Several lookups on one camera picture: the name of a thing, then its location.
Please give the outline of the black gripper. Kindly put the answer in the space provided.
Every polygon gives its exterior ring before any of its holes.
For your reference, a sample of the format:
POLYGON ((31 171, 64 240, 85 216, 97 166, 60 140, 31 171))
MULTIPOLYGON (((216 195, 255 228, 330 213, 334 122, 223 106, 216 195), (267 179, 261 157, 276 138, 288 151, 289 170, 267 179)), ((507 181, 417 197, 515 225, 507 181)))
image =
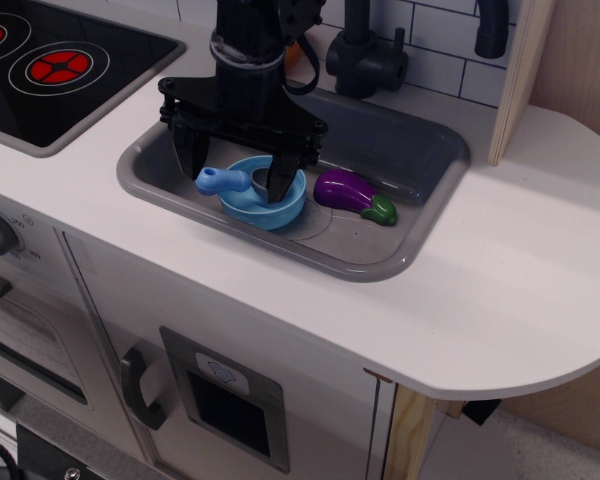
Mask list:
POLYGON ((267 201, 281 202, 297 172, 317 163, 328 132, 325 121, 291 99, 315 89, 320 67, 313 67, 314 78, 305 85, 289 82, 282 65, 265 72, 217 65, 212 77, 160 80, 160 120, 172 132, 183 174, 197 179, 210 139, 218 138, 272 154, 267 201))

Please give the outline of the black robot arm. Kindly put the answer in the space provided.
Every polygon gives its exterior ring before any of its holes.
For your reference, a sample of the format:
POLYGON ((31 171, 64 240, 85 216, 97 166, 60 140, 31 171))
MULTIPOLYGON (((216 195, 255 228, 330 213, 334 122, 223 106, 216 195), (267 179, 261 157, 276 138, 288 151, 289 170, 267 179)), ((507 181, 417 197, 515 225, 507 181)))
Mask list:
POLYGON ((210 141, 225 140, 271 154, 268 200, 280 202, 296 173, 317 162, 327 124, 293 101, 317 85, 287 81, 286 50, 297 44, 319 65, 305 33, 322 21, 321 1, 220 1, 210 51, 215 73, 207 78, 168 77, 161 120, 172 134, 182 172, 196 179, 210 141))

